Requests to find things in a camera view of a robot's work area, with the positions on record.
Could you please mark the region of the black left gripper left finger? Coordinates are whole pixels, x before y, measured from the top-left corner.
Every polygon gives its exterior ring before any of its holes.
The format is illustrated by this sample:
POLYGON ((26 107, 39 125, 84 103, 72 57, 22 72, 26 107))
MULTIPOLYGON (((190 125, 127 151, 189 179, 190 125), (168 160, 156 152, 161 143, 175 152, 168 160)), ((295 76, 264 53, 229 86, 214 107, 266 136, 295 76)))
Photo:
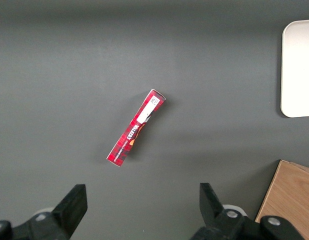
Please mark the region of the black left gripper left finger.
POLYGON ((69 240, 88 209, 85 184, 76 184, 52 211, 12 229, 13 240, 69 240))

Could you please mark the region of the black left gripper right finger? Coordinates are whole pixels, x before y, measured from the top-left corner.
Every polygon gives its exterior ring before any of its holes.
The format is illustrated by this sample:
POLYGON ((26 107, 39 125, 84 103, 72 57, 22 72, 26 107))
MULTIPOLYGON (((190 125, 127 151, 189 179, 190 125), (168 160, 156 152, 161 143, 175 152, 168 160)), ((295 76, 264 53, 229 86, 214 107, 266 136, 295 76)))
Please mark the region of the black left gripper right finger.
POLYGON ((259 240, 260 227, 235 209, 221 204, 209 183, 199 185, 199 209, 205 226, 192 240, 259 240))

